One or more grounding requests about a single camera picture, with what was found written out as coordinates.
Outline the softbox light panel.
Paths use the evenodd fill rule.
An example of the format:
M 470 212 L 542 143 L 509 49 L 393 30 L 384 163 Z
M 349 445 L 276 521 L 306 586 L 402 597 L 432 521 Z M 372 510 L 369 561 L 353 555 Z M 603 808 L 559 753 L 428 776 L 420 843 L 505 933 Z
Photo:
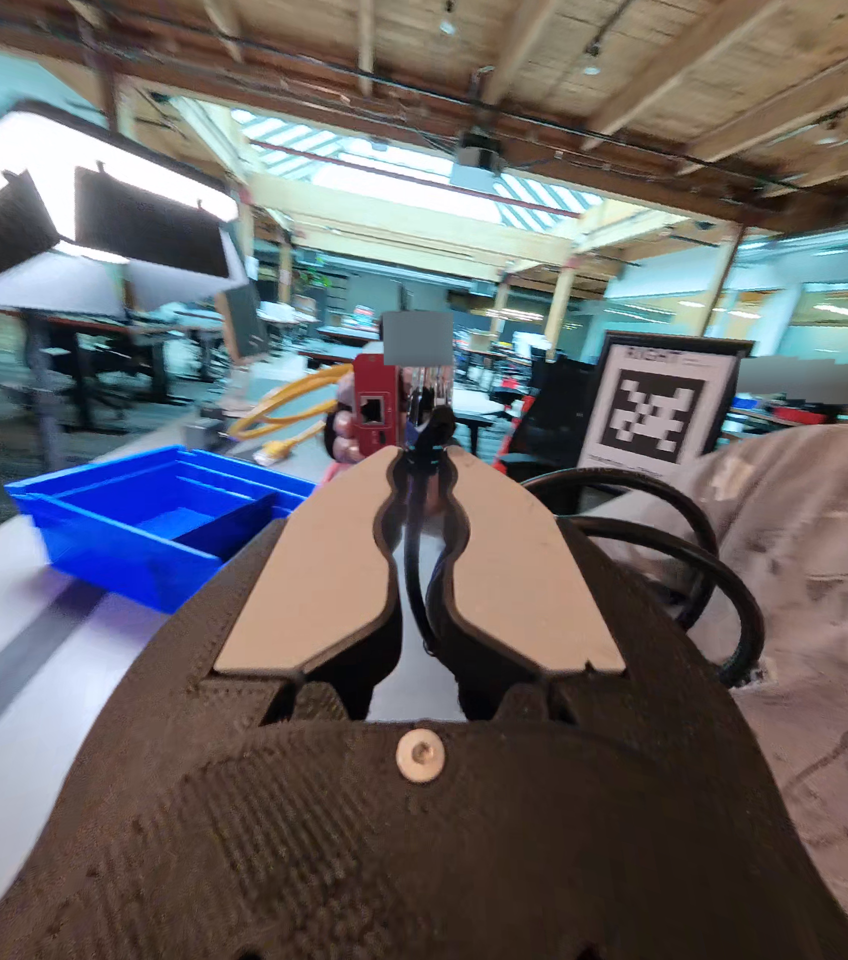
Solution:
M 217 179 L 44 102 L 0 117 L 0 309 L 123 318 L 250 279 Z

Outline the ceiling projector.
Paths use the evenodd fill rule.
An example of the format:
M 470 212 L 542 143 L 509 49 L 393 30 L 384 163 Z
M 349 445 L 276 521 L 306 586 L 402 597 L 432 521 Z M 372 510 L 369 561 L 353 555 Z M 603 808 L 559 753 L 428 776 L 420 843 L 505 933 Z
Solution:
M 490 194 L 505 169 L 502 141 L 487 130 L 472 126 L 462 131 L 455 142 L 449 185 Z

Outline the person's right hand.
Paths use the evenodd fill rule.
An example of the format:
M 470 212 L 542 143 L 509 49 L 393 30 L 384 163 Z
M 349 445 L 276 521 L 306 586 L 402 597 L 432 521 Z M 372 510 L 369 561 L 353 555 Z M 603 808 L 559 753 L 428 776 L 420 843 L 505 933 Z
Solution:
M 355 377 L 348 372 L 336 385 L 334 408 L 327 414 L 323 446 L 340 467 L 350 467 L 363 459 L 355 425 Z

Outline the person's patterned grey shirt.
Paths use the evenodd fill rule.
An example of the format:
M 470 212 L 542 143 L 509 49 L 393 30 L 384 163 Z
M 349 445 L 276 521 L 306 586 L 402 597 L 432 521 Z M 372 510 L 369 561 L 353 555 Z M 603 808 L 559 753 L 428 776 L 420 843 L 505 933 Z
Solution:
M 767 678 L 735 697 L 814 867 L 848 915 L 848 574 L 750 578 Z

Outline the framed tag sign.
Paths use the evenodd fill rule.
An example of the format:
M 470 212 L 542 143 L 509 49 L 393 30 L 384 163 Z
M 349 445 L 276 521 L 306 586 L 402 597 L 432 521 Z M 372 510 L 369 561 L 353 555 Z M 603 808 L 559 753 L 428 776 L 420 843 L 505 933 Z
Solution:
M 753 341 L 609 331 L 576 464 L 668 479 L 711 452 Z

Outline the grey light stand pole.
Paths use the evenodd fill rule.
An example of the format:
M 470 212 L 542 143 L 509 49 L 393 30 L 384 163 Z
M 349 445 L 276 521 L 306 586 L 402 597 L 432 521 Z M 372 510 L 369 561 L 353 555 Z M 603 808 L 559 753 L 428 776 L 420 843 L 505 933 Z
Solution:
M 47 318 L 34 310 L 20 313 L 24 331 L 24 356 L 31 376 L 31 398 L 45 473 L 64 468 L 58 397 L 54 391 Z

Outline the wood-edged board on stand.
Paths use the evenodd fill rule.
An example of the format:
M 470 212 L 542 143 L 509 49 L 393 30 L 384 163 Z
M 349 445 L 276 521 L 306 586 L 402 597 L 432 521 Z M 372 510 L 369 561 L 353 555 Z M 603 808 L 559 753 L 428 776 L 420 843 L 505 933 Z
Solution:
M 244 283 L 214 296 L 214 307 L 222 318 L 223 340 L 234 367 L 246 367 L 265 358 L 270 351 L 270 334 L 259 315 L 260 296 L 256 284 Z

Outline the person's right forearm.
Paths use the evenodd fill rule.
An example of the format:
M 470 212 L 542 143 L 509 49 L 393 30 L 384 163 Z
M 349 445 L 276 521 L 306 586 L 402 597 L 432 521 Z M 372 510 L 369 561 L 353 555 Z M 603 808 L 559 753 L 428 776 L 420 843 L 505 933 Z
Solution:
M 765 610 L 848 591 L 848 425 L 732 443 L 666 479 Z

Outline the red ethernet adapter box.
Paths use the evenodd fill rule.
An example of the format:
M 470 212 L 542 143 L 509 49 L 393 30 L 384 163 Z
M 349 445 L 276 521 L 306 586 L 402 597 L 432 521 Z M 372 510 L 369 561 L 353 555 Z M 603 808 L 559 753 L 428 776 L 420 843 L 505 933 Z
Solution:
M 400 448 L 405 440 L 406 404 L 402 374 L 386 362 L 382 342 L 370 343 L 354 359 L 353 418 L 358 453 Z

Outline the black bin divider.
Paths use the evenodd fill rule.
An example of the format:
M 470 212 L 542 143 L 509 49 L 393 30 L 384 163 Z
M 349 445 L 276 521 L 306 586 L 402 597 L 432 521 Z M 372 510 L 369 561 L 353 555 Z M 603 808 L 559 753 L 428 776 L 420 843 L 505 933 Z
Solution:
M 227 563 L 276 519 L 279 494 L 270 490 L 257 500 L 230 510 L 171 542 Z

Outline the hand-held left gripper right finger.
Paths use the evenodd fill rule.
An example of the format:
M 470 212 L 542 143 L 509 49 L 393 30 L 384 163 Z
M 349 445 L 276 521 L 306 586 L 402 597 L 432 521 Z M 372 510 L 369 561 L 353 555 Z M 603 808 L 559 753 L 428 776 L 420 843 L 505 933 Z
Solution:
M 556 678 L 625 672 L 624 657 L 558 522 L 523 486 L 459 446 L 441 468 L 445 552 L 428 594 L 450 664 Z

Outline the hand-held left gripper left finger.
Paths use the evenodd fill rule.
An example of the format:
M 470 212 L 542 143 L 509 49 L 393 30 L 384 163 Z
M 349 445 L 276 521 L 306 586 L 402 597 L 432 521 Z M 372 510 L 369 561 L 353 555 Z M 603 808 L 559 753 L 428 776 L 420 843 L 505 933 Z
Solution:
M 294 510 L 216 661 L 225 676 L 303 676 L 354 649 L 399 607 L 384 519 L 394 506 L 389 446 Z

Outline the blue plastic bin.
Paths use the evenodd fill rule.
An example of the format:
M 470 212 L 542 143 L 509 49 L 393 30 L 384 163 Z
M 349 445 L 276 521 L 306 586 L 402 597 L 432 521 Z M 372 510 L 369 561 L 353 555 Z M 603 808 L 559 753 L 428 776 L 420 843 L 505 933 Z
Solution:
M 171 615 L 229 563 L 172 540 L 267 492 L 285 520 L 314 482 L 182 445 L 9 483 L 51 567 Z

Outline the black red office chair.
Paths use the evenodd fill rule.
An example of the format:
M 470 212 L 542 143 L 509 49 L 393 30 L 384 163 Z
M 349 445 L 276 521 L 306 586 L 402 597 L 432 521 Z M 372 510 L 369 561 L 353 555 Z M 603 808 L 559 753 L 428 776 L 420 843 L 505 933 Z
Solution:
M 586 438 L 597 367 L 559 357 L 542 370 L 493 462 L 517 482 L 576 467 Z

